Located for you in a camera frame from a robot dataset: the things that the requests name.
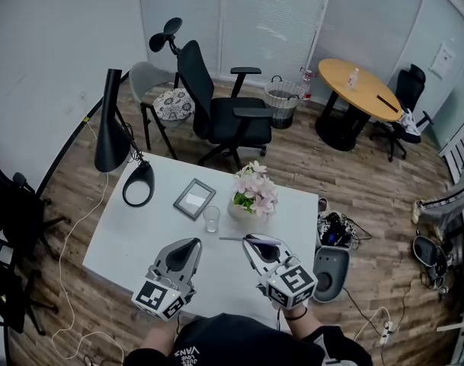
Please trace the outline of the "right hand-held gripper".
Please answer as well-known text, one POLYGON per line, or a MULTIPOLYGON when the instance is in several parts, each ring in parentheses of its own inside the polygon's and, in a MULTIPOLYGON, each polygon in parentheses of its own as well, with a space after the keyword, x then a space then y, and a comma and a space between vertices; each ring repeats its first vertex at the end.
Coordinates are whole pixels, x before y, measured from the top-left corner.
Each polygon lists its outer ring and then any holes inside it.
POLYGON ((318 283, 287 244, 276 238, 244 238, 242 247, 258 273, 257 288, 270 301, 291 310, 307 301, 318 283))

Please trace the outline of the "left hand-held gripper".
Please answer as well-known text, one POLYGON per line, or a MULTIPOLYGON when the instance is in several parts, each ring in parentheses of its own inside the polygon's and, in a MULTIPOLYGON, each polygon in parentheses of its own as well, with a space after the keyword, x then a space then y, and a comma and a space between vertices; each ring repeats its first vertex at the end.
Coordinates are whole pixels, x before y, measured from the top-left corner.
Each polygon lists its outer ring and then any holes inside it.
POLYGON ((162 321, 176 318, 196 293, 192 277, 202 251, 198 238, 181 239, 164 247, 133 292, 132 302, 162 321))

